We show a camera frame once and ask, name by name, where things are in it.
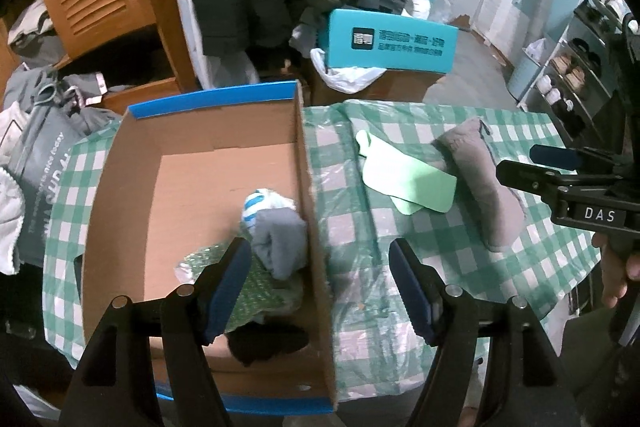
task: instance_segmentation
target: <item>white logo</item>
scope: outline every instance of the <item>white logo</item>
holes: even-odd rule
[[[588,206],[587,209],[584,211],[584,219],[594,219],[596,221],[604,221],[605,217],[607,218],[607,222],[611,223],[614,219],[616,219],[615,210],[610,210],[607,213],[607,216],[605,216],[602,209],[600,209],[596,214],[596,217],[593,217],[593,209],[590,206]]]
[[[354,33],[353,34],[353,43],[354,44],[373,44],[373,35],[369,35],[367,33]]]

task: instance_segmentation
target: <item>cardboard box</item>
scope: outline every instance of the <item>cardboard box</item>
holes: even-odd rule
[[[388,70],[365,89],[347,94],[327,86],[311,60],[303,62],[303,72],[309,81],[310,105],[331,105],[345,100],[422,103],[427,90],[443,77],[429,71]]]
[[[366,10],[329,14],[318,42],[329,68],[387,68],[449,73],[458,29],[413,17]]]
[[[111,299],[162,298],[187,254],[229,240],[245,197],[269,187],[296,201],[309,229],[302,309],[310,344],[292,355],[234,359],[226,337],[204,348],[228,409],[310,414],[333,409],[330,298],[295,81],[229,87],[132,105],[107,157],[89,223],[82,319],[89,340]],[[170,393],[161,339],[151,339],[159,392]]]

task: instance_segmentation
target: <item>green cloth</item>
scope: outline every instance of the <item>green cloth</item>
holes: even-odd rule
[[[244,227],[238,233],[238,237],[251,241],[251,235]],[[229,244],[230,242],[200,248],[185,257],[180,265],[187,265],[191,269],[193,280],[196,280],[207,266],[222,259]],[[276,289],[278,284],[281,286],[279,290]],[[260,313],[276,312],[285,307],[296,308],[301,302],[302,295],[297,295],[291,285],[275,281],[254,254],[249,273],[226,324],[225,333],[244,326]]]
[[[399,394],[420,385],[434,350],[417,338],[388,269],[388,247],[404,236],[447,283],[473,295],[505,301],[519,293],[542,317],[599,261],[590,233],[553,225],[540,198],[520,194],[526,229],[509,251],[494,254],[481,240],[479,216],[464,180],[446,214],[421,209],[404,216],[389,196],[362,183],[364,158],[354,136],[374,136],[430,165],[452,160],[435,139],[467,118],[479,116],[492,131],[488,147],[499,160],[526,160],[532,145],[562,146],[544,114],[425,105],[349,101],[303,112],[306,149],[324,250],[332,307],[338,399]],[[95,187],[116,127],[70,150],[60,180],[47,239],[43,283],[46,338],[73,364],[84,349],[82,314],[73,259],[84,251]],[[478,353],[486,356],[486,344]]]
[[[391,197],[396,208],[411,216],[421,208],[448,212],[453,204],[456,178],[412,156],[402,154],[384,140],[361,130],[356,134],[367,187]]]

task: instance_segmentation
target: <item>green checkered tablecloth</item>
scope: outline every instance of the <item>green checkered tablecloth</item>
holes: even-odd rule
[[[482,245],[478,209],[462,180],[452,209],[400,214],[388,196],[362,183],[364,161],[354,135],[367,129],[404,153],[432,164],[446,162],[434,144],[441,133],[480,116],[496,161],[529,162],[534,144],[561,146],[542,114],[412,103],[349,101],[306,108],[305,139],[316,215],[334,292],[332,320],[338,399],[399,394],[426,379],[434,350],[415,336],[388,269],[388,245],[405,237],[447,283],[495,301],[526,296],[540,317],[577,285],[598,261],[590,234],[556,227],[540,198],[519,193],[527,225],[509,251]],[[91,204],[117,124],[79,142],[60,180],[44,264],[43,306],[47,340],[76,365],[82,317],[73,259],[84,250]],[[487,343],[478,345],[486,355]]]

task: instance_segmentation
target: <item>shoe rack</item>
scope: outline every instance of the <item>shoe rack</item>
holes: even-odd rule
[[[543,62],[518,107],[551,117],[567,147],[607,148],[607,131],[598,125],[598,114],[617,88],[608,63],[607,40],[620,33],[622,23],[601,0],[580,0],[562,37]],[[543,94],[551,81],[560,92]]]

